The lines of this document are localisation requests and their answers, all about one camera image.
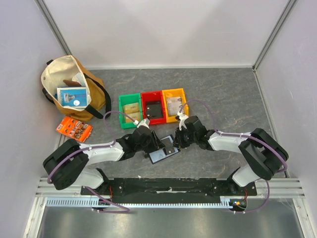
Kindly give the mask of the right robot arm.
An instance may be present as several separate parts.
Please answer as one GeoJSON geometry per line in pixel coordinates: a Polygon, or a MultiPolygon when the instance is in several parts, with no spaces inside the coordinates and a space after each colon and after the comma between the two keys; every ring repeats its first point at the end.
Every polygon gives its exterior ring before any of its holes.
{"type": "Polygon", "coordinates": [[[227,182],[226,187],[232,195],[240,194],[252,182],[270,180],[287,169],[288,153],[261,128],[247,133],[226,133],[206,129],[197,116],[178,113],[176,119],[179,127],[175,130],[173,146],[187,148],[197,144],[203,150],[243,155],[247,164],[235,170],[227,182]]]}

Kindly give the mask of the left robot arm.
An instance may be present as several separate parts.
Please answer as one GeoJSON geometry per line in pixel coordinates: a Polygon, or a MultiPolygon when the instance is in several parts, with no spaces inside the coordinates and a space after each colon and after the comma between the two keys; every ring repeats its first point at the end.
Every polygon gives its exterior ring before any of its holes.
{"type": "Polygon", "coordinates": [[[89,166],[102,162],[119,162],[134,157],[137,152],[146,154],[164,148],[154,130],[140,126],[132,134],[127,134],[113,142],[104,144],[84,144],[69,139],[56,149],[44,162],[48,173],[48,183],[56,190],[71,185],[90,187],[97,194],[107,193],[109,183],[101,169],[89,166]]]}

